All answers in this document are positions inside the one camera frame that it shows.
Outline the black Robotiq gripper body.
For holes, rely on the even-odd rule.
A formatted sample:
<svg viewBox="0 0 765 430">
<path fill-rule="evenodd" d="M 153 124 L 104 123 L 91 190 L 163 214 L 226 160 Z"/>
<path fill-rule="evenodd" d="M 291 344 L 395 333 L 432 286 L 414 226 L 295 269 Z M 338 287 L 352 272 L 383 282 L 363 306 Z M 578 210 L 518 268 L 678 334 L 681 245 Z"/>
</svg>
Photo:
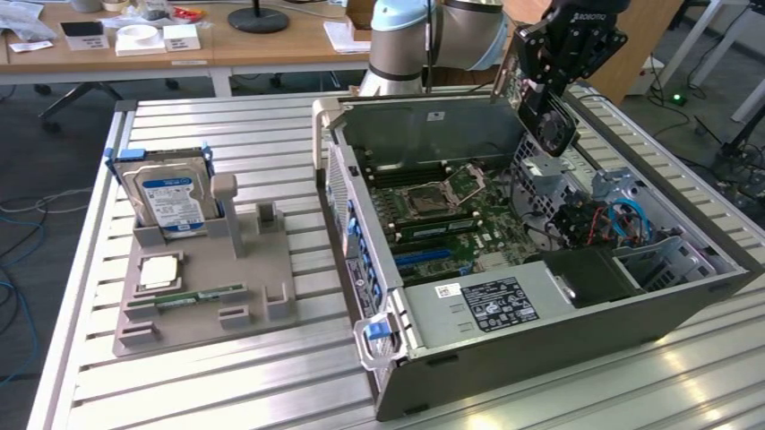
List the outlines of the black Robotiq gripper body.
<svg viewBox="0 0 765 430">
<path fill-rule="evenodd" d="M 581 30 L 594 27 L 611 30 L 618 14 L 626 11 L 629 5 L 630 0 L 553 0 L 542 13 L 550 53 L 563 53 L 570 28 Z"/>
</svg>

